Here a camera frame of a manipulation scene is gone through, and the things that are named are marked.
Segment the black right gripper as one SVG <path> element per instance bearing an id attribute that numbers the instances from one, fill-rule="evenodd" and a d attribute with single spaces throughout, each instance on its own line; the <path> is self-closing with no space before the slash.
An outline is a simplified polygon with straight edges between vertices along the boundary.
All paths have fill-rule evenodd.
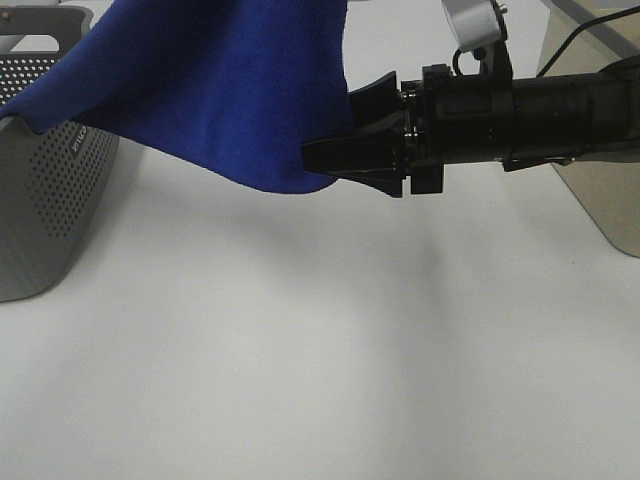
<path id="1" fill-rule="evenodd" d="M 457 76 L 444 64 L 426 66 L 420 81 L 404 82 L 406 173 L 413 194 L 444 189 L 444 167 L 504 162 L 513 151 L 512 75 Z M 362 128 L 399 110 L 391 71 L 349 93 L 354 126 Z M 301 148 L 304 169 L 402 197 L 404 150 L 385 141 L 326 139 Z"/>

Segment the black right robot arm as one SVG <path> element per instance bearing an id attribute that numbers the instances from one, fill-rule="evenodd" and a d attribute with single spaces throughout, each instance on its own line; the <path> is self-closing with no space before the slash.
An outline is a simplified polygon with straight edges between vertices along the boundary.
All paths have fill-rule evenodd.
<path id="1" fill-rule="evenodd" d="M 417 81 L 389 73 L 350 101 L 355 128 L 304 143 L 304 168 L 394 198 L 405 181 L 414 195 L 442 192 L 453 164 L 498 162 L 510 172 L 639 159 L 636 57 L 596 73 L 528 79 L 503 69 L 458 76 L 437 64 Z"/>

